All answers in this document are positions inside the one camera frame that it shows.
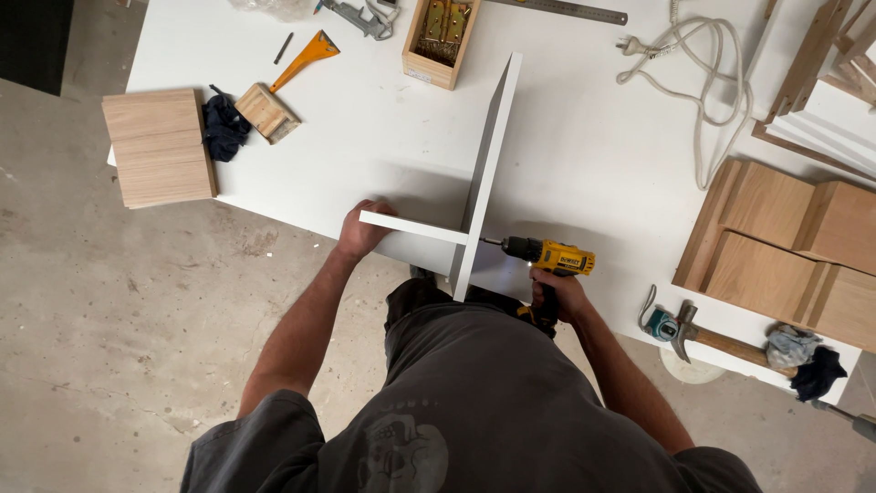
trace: yellow dewalt drill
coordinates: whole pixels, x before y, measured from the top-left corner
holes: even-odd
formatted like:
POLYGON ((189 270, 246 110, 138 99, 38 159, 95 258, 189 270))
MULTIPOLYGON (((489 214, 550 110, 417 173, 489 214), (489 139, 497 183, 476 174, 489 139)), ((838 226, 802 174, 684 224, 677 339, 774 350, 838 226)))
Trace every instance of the yellow dewalt drill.
MULTIPOLYGON (((501 241, 498 239, 481 238, 481 241, 492 245, 500 245, 502 251, 510 257, 517 257, 529 262, 531 267, 540 268, 553 275, 566 277, 569 275, 590 275, 597 257, 591 252, 579 250, 577 246, 565 245, 552 239, 521 238, 509 236, 501 241)), ((521 306, 517 317, 539 328, 554 330, 560 303, 556 299, 556 291, 552 286, 541 285, 545 301, 539 308, 521 306)))

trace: metal ruler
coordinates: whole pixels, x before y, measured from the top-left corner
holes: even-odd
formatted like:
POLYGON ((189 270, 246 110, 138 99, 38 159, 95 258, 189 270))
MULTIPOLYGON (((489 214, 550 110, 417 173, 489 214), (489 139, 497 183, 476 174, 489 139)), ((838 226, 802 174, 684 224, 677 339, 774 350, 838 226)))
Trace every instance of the metal ruler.
POLYGON ((626 13, 615 12, 587 5, 571 4, 562 0, 488 0, 496 4, 515 5, 535 11, 545 11, 574 18, 587 18, 609 24, 626 25, 626 13))

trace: hand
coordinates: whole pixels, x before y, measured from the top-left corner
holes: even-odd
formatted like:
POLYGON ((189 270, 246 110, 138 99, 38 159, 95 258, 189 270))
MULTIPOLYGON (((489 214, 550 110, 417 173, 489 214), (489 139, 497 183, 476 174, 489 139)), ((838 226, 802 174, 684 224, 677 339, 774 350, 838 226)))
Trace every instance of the hand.
POLYGON ((363 200, 347 213, 347 217, 343 219, 341 238, 337 241, 336 250, 349 255, 356 261, 362 260, 380 243, 384 236, 392 232, 391 229, 383 226, 360 222, 359 212, 361 211, 380 212, 391 216, 399 215, 386 202, 374 202, 373 200, 363 200))
POLYGON ((541 285, 544 283, 553 286, 557 300, 560 302, 558 318, 567 324, 591 307, 590 300, 584 294, 584 288, 572 275, 560 277, 533 267, 529 269, 529 277, 533 279, 533 306, 538 308, 545 301, 544 289, 541 285))

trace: person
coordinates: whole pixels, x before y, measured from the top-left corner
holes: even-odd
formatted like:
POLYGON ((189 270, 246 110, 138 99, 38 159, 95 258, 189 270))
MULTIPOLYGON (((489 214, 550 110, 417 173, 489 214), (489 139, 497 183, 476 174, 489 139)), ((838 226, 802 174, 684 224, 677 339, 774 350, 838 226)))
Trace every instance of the person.
POLYGON ((350 274, 390 230, 343 221, 325 265, 279 321, 246 383, 237 420, 191 447, 180 491, 760 491, 735 455, 696 447, 581 283, 540 270, 574 327, 604 407, 542 331, 488 303, 458 303, 434 278, 387 297, 384 387, 333 439, 307 394, 350 274))

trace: plastic bag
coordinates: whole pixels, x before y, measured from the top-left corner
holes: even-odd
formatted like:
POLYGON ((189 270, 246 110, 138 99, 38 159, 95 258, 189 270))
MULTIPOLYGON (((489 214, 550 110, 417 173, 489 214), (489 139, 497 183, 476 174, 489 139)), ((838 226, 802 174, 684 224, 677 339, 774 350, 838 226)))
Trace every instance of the plastic bag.
POLYGON ((311 0, 228 0, 239 11, 264 12, 280 22, 302 20, 316 5, 311 0))

